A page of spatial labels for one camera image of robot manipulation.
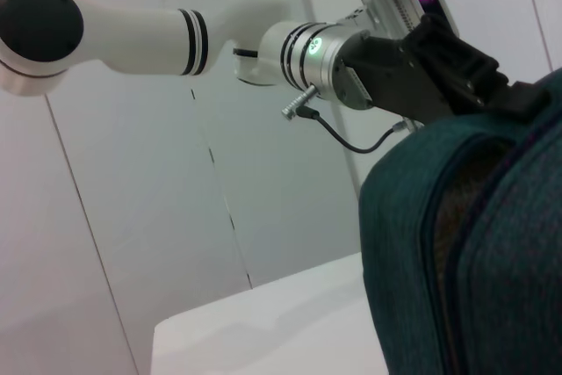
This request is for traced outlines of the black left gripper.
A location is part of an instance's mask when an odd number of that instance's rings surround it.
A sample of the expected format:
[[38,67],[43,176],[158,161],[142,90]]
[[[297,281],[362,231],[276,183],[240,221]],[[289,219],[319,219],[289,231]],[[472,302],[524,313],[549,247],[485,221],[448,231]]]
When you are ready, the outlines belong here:
[[498,67],[442,19],[426,15],[401,40],[370,36],[343,54],[337,96],[350,109],[379,108],[422,124],[489,110],[527,122],[551,102],[539,85],[509,86]]

